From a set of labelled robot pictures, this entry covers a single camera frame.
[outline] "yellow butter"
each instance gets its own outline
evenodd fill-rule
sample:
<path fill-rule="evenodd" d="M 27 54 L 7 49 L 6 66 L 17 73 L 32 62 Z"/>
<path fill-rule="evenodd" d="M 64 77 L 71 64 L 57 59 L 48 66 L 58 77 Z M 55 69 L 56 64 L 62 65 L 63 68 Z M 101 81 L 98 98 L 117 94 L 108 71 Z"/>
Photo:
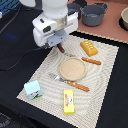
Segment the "yellow butter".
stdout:
<path fill-rule="evenodd" d="M 88 56 L 93 56 L 98 53 L 98 50 L 94 47 L 94 45 L 89 41 L 84 41 L 80 43 L 81 47 L 87 53 Z"/>
<path fill-rule="evenodd" d="M 74 114 L 73 90 L 64 90 L 64 114 Z"/>

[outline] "placemat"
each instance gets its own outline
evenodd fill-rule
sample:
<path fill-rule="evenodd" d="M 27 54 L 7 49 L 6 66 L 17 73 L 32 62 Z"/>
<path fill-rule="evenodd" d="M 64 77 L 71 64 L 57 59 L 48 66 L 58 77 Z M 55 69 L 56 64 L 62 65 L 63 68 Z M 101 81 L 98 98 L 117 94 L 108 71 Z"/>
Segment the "placemat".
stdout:
<path fill-rule="evenodd" d="M 30 79 L 30 81 L 38 80 L 43 96 L 35 100 L 29 100 L 23 88 L 17 98 L 76 127 L 95 128 L 118 47 L 90 40 L 97 48 L 98 54 L 88 57 L 80 46 L 80 43 L 86 40 L 87 39 L 69 35 L 67 40 L 63 42 L 63 48 L 68 53 L 102 62 L 101 65 L 85 62 L 88 67 L 88 72 L 86 76 L 82 80 L 77 81 L 77 83 L 87 86 L 90 89 L 89 92 L 79 90 L 66 83 L 54 81 L 49 78 L 49 73 L 60 76 L 58 67 L 60 63 L 67 58 L 58 48 L 54 47 Z M 73 90 L 75 114 L 64 114 L 64 90 Z"/>

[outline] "butter block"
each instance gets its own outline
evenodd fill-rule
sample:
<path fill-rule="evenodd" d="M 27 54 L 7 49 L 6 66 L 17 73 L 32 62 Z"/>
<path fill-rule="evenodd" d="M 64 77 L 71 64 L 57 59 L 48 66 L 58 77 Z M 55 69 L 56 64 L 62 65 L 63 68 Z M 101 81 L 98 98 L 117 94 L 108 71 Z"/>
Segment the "butter block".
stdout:
<path fill-rule="evenodd" d="M 98 53 L 98 50 L 89 40 L 81 42 L 80 45 L 88 56 L 93 56 Z"/>
<path fill-rule="evenodd" d="M 73 90 L 64 90 L 64 114 L 74 114 Z"/>

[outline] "pot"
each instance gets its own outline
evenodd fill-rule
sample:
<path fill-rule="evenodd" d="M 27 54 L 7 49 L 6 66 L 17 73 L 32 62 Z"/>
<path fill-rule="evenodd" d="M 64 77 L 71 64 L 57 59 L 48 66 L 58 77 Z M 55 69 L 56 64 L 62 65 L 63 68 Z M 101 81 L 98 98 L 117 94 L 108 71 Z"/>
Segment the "pot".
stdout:
<path fill-rule="evenodd" d="M 123 19 L 124 27 L 128 30 L 128 8 L 125 8 L 122 13 L 121 17 Z"/>
<path fill-rule="evenodd" d="M 74 14 L 75 12 L 78 12 L 78 19 L 81 18 L 81 6 L 79 4 L 70 3 L 67 5 L 68 7 L 68 16 Z"/>
<path fill-rule="evenodd" d="M 98 4 L 92 4 L 85 6 L 82 11 L 82 22 L 87 26 L 97 26 L 103 21 L 104 14 L 108 9 L 108 4 L 104 3 L 102 6 Z"/>

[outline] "black cable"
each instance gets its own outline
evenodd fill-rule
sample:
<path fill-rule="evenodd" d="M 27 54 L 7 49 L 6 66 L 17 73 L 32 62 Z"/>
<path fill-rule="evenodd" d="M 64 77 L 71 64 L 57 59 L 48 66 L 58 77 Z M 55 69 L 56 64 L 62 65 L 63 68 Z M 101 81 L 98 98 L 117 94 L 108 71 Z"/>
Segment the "black cable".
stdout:
<path fill-rule="evenodd" d="M 14 17 L 0 30 L 0 34 L 4 31 L 4 29 L 6 29 L 6 27 L 17 17 L 17 15 L 19 14 L 20 10 L 21 10 L 22 5 L 20 4 L 20 7 L 18 9 L 18 11 L 16 12 L 16 14 L 14 15 Z"/>
<path fill-rule="evenodd" d="M 22 55 L 22 57 L 21 57 L 13 66 L 11 66 L 10 68 L 7 68 L 7 69 L 0 69 L 0 71 L 8 71 L 8 70 L 14 68 L 14 67 L 22 60 L 22 58 L 23 58 L 26 54 L 28 54 L 29 52 L 32 52 L 32 51 L 40 50 L 40 49 L 44 49 L 44 47 L 39 47 L 39 48 L 36 48 L 36 49 L 28 50 L 27 52 L 25 52 L 25 53 Z"/>

